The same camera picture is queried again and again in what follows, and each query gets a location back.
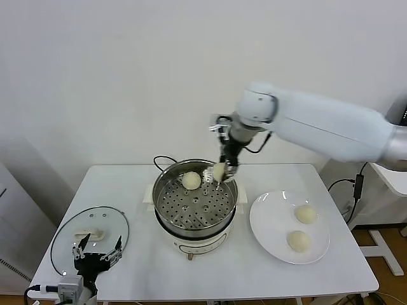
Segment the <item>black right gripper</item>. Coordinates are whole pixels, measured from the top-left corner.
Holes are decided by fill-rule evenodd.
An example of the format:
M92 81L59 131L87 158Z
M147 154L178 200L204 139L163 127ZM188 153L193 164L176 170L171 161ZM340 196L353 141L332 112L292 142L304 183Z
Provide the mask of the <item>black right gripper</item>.
M238 156L241 150L247 145L246 142L239 142L233 137L228 140L221 137L221 155L219 163L224 163L224 180L233 180L238 170Z

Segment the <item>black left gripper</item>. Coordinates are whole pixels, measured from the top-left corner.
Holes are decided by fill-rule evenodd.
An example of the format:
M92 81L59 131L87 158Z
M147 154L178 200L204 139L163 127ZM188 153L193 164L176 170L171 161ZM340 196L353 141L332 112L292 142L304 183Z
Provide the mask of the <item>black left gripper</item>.
M111 262L117 262L122 258L122 236L118 238L114 248L107 254L84 253L90 236L91 234L88 233L78 243L75 243L72 247L72 254L77 275L84 277L84 280L87 281L96 281L100 273L110 269Z

